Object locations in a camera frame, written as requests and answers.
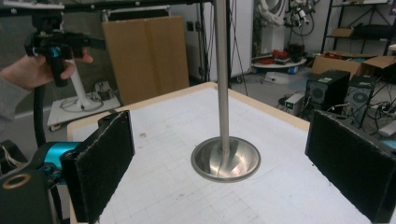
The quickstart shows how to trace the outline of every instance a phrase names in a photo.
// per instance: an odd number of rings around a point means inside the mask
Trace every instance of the orange ring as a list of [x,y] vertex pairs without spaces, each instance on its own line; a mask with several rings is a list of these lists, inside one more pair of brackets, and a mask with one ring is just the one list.
[[[15,184],[11,184],[10,182],[13,181],[16,178],[20,178],[22,177],[23,180],[15,183]],[[6,182],[3,183],[3,189],[15,189],[18,188],[24,184],[26,184],[27,182],[29,182],[29,180],[32,178],[31,175],[27,175],[27,174],[21,174],[21,175],[14,175],[12,176],[10,179],[8,179]]]

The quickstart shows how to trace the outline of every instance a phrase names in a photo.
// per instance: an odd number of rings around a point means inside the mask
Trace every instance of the circular metal base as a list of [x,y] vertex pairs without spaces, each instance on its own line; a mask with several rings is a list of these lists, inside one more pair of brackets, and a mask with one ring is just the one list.
[[204,178],[218,182],[235,182],[253,175],[260,167],[260,153],[248,141],[230,137],[230,156],[223,161],[221,139],[201,143],[191,154],[194,170]]

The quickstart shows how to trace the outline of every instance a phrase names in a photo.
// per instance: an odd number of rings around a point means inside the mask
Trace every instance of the grid paper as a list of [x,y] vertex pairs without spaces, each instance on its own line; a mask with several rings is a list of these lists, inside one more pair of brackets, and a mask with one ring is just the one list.
[[[230,136],[260,151],[253,176],[217,183],[191,166],[193,150],[219,136],[216,90],[139,108],[131,111],[135,156],[100,223],[370,223],[305,156],[307,132],[232,97],[229,108]],[[74,140],[96,128],[75,130]]]

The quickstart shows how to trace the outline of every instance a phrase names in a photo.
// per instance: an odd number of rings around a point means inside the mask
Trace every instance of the stainless steel pole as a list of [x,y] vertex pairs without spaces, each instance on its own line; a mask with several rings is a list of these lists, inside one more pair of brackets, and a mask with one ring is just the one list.
[[226,0],[215,0],[216,54],[218,64],[219,123],[223,164],[230,155],[229,114],[228,114],[228,64],[227,64],[227,22]]

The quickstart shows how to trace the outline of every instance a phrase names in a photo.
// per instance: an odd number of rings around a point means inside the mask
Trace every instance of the cardboard box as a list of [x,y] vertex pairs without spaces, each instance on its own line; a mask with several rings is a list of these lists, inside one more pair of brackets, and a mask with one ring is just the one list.
[[[350,54],[347,52],[333,51],[341,59],[326,58],[319,55],[312,65],[312,74],[320,75],[330,69],[348,71],[350,78],[354,75],[372,76],[378,70],[384,70],[396,63],[395,56],[371,56],[366,54]],[[346,58],[365,58],[361,63],[344,60]]]
[[181,17],[109,21],[103,28],[124,105],[190,86]]
[[350,37],[353,34],[353,30],[350,28],[336,28],[332,30],[332,36],[337,37]]

